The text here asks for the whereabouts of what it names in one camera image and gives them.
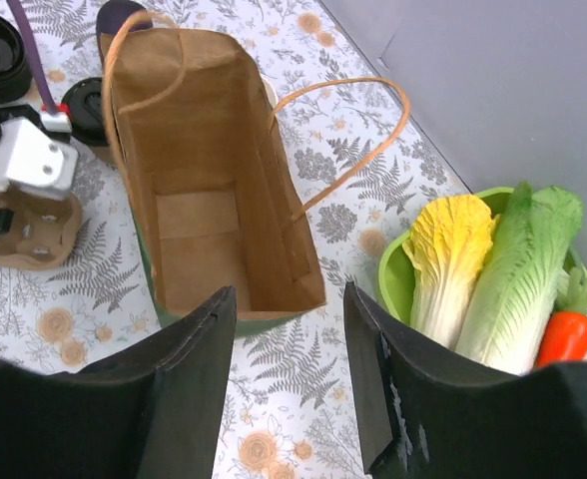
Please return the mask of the black coffee cup lid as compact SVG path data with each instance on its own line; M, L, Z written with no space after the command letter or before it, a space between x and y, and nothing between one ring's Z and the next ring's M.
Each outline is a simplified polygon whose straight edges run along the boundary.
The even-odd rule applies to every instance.
M74 84L64 95L62 106L68 109L72 136L89 147L107 147L102 109L102 78L86 78Z

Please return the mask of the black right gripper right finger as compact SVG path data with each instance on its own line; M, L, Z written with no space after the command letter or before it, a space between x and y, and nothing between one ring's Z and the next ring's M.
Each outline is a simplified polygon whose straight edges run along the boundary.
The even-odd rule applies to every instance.
M348 284L362 467L375 478L587 478L587 362L514 376L462 357Z

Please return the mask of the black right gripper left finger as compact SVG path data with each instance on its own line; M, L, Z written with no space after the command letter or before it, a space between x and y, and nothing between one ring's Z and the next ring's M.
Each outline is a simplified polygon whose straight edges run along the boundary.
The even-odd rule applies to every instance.
M75 373L0 359L0 478L209 478L237 322L232 287Z

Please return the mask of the brown and green paper bag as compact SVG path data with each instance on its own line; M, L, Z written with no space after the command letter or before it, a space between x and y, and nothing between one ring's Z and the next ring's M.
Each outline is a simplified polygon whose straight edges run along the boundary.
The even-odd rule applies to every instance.
M139 11L102 45L105 132L153 294L182 317L236 291L241 321L325 304L277 114L254 59L230 35Z

